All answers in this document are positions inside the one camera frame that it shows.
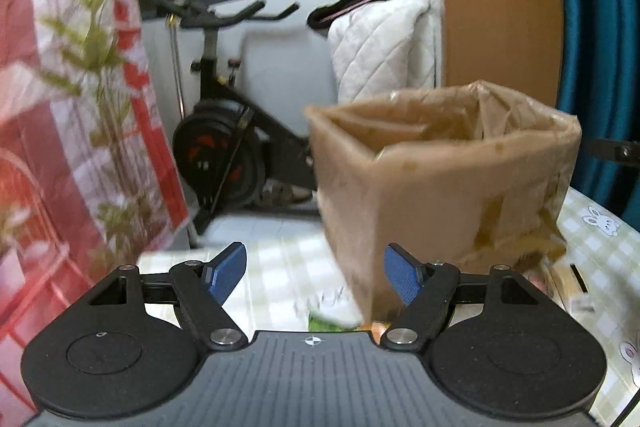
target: brown paper bag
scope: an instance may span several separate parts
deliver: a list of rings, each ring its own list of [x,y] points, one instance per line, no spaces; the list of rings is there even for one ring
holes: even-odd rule
[[[383,270],[399,243],[461,271],[556,259],[577,118],[488,82],[307,107],[327,240],[365,320],[401,306]]]

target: exercise bike seat post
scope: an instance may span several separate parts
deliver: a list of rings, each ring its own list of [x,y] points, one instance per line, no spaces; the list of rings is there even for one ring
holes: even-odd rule
[[[238,73],[238,70],[240,69],[240,66],[242,66],[242,60],[240,60],[239,58],[230,58],[226,62],[226,66],[229,69],[229,76],[228,76],[228,80],[226,81],[226,83],[228,84],[229,87],[235,87],[236,86],[236,74]]]
[[[199,176],[198,187],[193,187],[190,180],[185,175],[188,167],[184,165],[182,156],[185,153],[191,155],[195,150],[185,152],[185,147],[178,144],[178,131],[174,134],[174,155],[180,174],[186,179],[188,184],[194,188],[198,195],[200,210],[193,220],[198,235],[202,235],[209,223],[218,210],[221,199],[223,198],[223,189],[232,173],[232,166],[238,159],[239,151],[242,144],[250,144],[257,141],[253,135],[254,128],[260,128],[266,135],[271,137],[270,155],[268,158],[261,158],[260,161],[265,163],[261,166],[262,174],[258,173],[255,177],[255,185],[264,184],[266,178],[274,178],[291,185],[298,185],[308,190],[315,190],[316,181],[313,174],[313,161],[308,151],[308,143],[294,135],[289,129],[284,127],[279,121],[272,118],[260,107],[245,99],[244,96],[233,90],[236,72],[240,65],[240,61],[229,62],[232,67],[232,80],[225,84],[218,80],[217,76],[217,47],[218,47],[218,31],[220,28],[235,26],[244,21],[279,21],[288,17],[300,6],[297,3],[287,7],[283,12],[276,15],[258,15],[258,12],[265,6],[264,1],[257,0],[249,4],[238,13],[229,16],[219,16],[216,11],[206,5],[194,0],[160,0],[158,2],[159,12],[164,14],[172,14],[180,17],[181,28],[199,28],[204,32],[204,47],[202,58],[199,63],[192,64],[192,71],[200,71],[200,102],[196,105],[194,113],[188,116],[180,125],[187,124],[190,118],[199,118],[200,124],[202,120],[208,118],[217,118],[212,111],[222,111],[223,116],[232,115],[233,122],[228,123],[225,120],[226,127],[232,129],[230,136],[225,139],[223,156],[220,156],[218,165],[212,172],[207,172],[205,176]],[[227,107],[220,109],[214,107],[211,109],[210,104],[213,102],[229,102],[234,105],[233,110]],[[210,170],[210,162],[203,162],[204,169]],[[257,197],[257,189],[248,191],[244,194],[245,201],[242,204],[250,204]]]

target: white quilted blanket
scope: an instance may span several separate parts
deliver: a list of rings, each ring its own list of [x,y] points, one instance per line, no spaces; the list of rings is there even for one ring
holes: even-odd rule
[[[338,103],[403,87],[435,87],[442,0],[389,0],[336,19],[328,41]]]

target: table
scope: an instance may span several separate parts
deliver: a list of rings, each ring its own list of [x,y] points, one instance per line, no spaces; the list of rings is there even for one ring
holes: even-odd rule
[[[591,413],[610,425],[640,384],[621,353],[628,342],[638,350],[640,314],[640,234],[611,216],[589,198],[570,188],[558,219],[567,240],[567,253],[558,263],[575,263],[589,287],[594,312],[575,318],[600,341],[608,360],[607,376]],[[251,338],[256,330],[306,331],[308,309],[340,301],[346,313],[350,294],[322,233],[279,241],[247,244],[247,272],[224,305],[225,310]],[[140,258],[141,272],[166,271],[186,259],[208,261],[218,250],[156,252]],[[147,305],[157,317],[177,324],[171,307]],[[640,410],[625,426],[640,425]]]

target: exercise bike handlebar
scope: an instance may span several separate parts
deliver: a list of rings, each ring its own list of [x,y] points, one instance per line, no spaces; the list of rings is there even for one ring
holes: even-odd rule
[[[283,12],[276,15],[256,15],[265,7],[263,0],[257,0],[238,13],[219,17],[214,11],[209,11],[204,4],[192,0],[179,0],[179,3],[172,0],[160,0],[157,6],[164,14],[171,13],[180,17],[181,28],[201,28],[203,30],[226,28],[249,20],[280,21],[300,8],[298,3],[293,3]]]

